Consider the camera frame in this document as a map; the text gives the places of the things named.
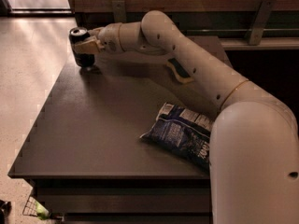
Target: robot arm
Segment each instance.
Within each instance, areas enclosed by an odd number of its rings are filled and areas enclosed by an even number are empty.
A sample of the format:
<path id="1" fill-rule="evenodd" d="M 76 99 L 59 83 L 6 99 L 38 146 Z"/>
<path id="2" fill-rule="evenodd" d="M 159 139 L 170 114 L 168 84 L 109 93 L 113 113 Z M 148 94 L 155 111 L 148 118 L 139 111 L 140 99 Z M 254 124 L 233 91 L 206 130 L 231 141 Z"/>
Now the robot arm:
<path id="1" fill-rule="evenodd" d="M 210 140 L 216 224 L 295 224 L 299 144 L 291 110 L 183 35 L 162 12 L 110 24 L 73 45 L 76 53 L 172 53 L 220 110 Z"/>

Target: gray floor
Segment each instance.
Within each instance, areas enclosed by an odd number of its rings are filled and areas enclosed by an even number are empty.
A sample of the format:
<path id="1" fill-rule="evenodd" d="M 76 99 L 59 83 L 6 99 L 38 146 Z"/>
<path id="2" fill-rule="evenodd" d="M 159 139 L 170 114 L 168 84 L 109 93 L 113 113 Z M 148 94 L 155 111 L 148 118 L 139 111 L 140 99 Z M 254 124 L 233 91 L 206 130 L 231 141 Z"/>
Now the gray floor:
<path id="1" fill-rule="evenodd" d="M 22 214 L 31 187 L 7 172 L 71 49 L 73 18 L 0 18 L 0 199 L 12 202 L 9 224 L 50 223 Z"/>

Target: floor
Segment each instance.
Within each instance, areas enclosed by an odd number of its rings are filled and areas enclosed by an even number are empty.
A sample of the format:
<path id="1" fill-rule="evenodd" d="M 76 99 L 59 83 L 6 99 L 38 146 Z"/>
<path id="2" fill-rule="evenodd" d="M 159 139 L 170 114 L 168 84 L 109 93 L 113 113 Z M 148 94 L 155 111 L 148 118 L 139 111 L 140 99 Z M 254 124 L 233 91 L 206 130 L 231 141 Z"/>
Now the floor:
<path id="1" fill-rule="evenodd" d="M 12 202 L 8 224 L 45 223 L 22 214 L 31 187 L 7 172 L 71 54 L 75 26 L 74 18 L 0 18 L 0 199 Z"/>

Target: black can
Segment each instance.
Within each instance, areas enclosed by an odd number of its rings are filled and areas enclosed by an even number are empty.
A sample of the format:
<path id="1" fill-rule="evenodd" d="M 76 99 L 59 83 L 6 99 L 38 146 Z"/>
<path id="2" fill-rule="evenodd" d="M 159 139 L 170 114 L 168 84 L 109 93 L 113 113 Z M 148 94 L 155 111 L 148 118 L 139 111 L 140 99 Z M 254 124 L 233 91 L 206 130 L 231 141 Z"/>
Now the black can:
<path id="1" fill-rule="evenodd" d="M 83 41 L 90 37 L 87 29 L 84 27 L 75 27 L 69 31 L 69 40 L 72 46 L 73 54 L 76 60 L 76 64 L 81 67 L 89 67 L 94 64 L 94 55 L 91 54 L 77 54 L 74 51 L 74 44 L 79 41 Z"/>

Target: dark blue package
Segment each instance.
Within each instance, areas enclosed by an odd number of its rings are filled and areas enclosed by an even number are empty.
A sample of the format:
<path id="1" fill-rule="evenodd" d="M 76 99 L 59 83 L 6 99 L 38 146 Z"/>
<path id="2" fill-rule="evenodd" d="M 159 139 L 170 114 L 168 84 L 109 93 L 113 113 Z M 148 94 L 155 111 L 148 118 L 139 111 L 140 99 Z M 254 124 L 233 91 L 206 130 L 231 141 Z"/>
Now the dark blue package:
<path id="1" fill-rule="evenodd" d="M 178 105 L 165 103 L 156 122 L 141 138 L 209 171 L 209 137 L 213 121 Z"/>

